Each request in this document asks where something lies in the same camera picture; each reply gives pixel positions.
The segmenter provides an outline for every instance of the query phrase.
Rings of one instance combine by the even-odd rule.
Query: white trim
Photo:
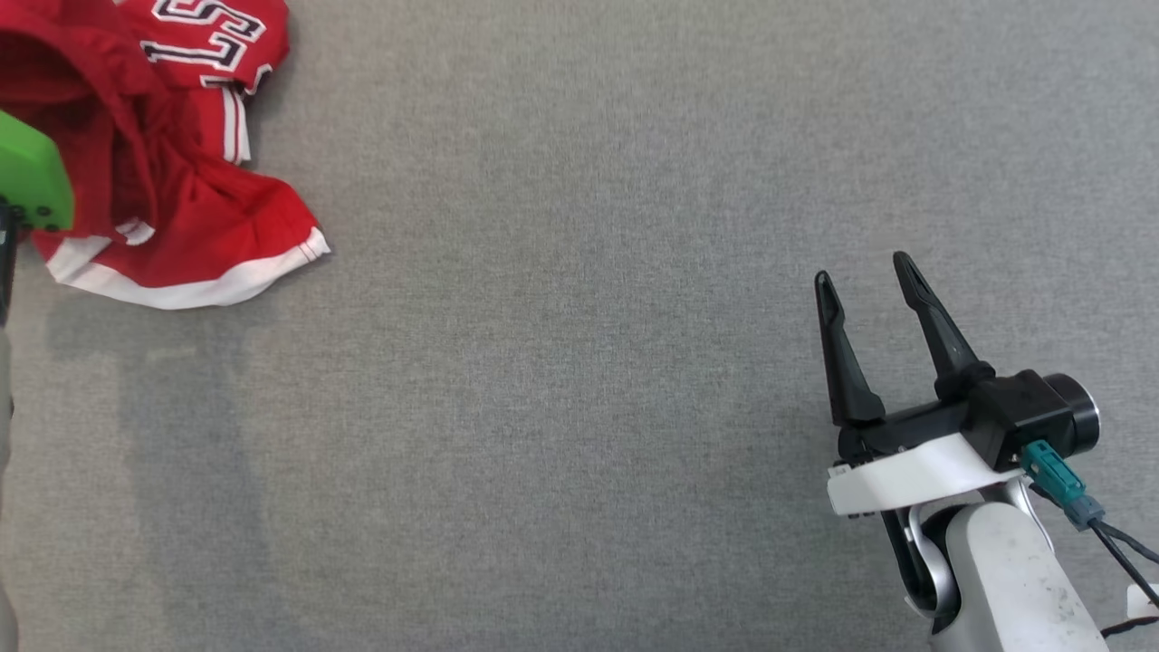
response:
[[[49,273],[52,273],[53,278],[63,283],[61,278],[68,278],[78,273],[96,257],[96,254],[101,252],[104,247],[108,247],[110,242],[112,240],[102,235],[65,237],[60,240],[60,246],[57,247],[57,250],[52,251],[52,257],[44,261],[44,264],[49,268]]]
[[[207,305],[232,305],[250,299],[290,271],[330,252],[326,237],[316,227],[301,244],[276,256],[239,263],[212,280],[184,283],[167,287],[144,287],[119,271],[90,262],[71,276],[52,276],[58,283],[72,285],[118,300],[161,309],[182,309]]]
[[[249,120],[246,118],[246,102],[241,93],[232,90],[238,105],[238,163],[249,161]]]
[[[223,132],[223,152],[225,160],[235,163],[238,162],[238,103],[234,100],[233,91],[226,87],[221,87],[221,98],[224,100],[224,116],[225,124],[221,129]]]

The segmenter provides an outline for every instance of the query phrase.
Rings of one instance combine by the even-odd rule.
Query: gray fabric surface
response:
[[[333,256],[182,313],[20,262],[24,650],[921,650],[829,513],[810,286],[927,401],[897,248],[1000,372],[1098,397],[1076,467],[1159,542],[1154,2],[291,6],[256,168]]]

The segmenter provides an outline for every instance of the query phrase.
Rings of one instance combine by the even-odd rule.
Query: printed number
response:
[[[178,47],[154,41],[141,41],[150,61],[181,61],[212,66],[233,72],[246,54],[249,43],[265,32],[265,24],[254,16],[233,9],[218,0],[156,0],[153,15],[162,22],[219,25],[209,37],[214,47]]]

